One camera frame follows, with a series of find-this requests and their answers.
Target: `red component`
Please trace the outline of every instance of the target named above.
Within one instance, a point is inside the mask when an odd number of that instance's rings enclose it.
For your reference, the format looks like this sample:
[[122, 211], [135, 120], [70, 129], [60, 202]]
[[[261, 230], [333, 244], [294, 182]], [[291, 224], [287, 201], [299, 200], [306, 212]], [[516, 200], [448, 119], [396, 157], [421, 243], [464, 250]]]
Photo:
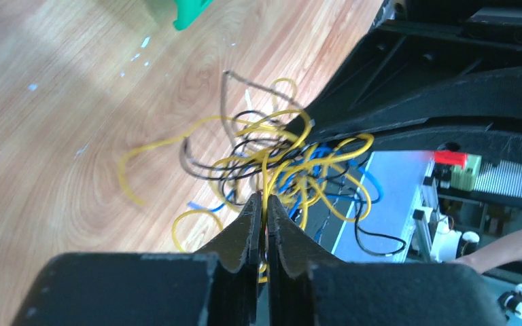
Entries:
[[467, 164], [467, 154], [455, 153], [452, 151], [436, 151], [434, 153], [434, 159], [435, 163], [460, 165], [461, 168], [465, 168], [465, 164]]

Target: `wooden floor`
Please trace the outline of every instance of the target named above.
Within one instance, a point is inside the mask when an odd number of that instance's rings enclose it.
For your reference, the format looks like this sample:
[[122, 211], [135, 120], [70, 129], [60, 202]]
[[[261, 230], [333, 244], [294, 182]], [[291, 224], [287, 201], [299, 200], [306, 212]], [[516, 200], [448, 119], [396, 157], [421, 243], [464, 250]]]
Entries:
[[[129, 164], [148, 202], [137, 206], [119, 187], [120, 156], [216, 114], [224, 69], [263, 84], [291, 77], [309, 103], [380, 3], [215, 0], [178, 32], [173, 0], [0, 0], [0, 325], [56, 254], [176, 251], [175, 216], [190, 200], [218, 202], [184, 174], [171, 145]], [[244, 89], [230, 86], [231, 112], [245, 109]], [[221, 130], [201, 128], [193, 151], [225, 152]], [[179, 226], [190, 250], [217, 233], [206, 217]]]

